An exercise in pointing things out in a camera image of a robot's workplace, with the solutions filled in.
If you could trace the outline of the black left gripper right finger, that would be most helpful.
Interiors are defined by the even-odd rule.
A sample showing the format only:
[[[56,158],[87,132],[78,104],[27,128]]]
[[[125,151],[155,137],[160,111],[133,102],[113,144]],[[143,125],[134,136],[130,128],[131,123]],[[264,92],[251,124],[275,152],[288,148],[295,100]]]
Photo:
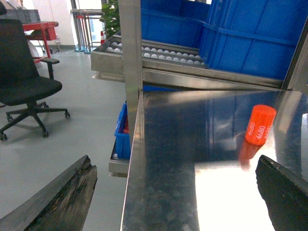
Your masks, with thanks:
[[[257,187],[276,231],[308,229],[308,182],[262,155],[256,168]]]

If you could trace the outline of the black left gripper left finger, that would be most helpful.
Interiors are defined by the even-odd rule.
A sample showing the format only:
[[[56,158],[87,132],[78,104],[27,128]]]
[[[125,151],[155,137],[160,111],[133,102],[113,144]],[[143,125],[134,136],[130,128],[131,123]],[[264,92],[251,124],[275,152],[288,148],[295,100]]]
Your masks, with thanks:
[[[0,220],[2,231],[80,231],[97,182],[85,155]]]

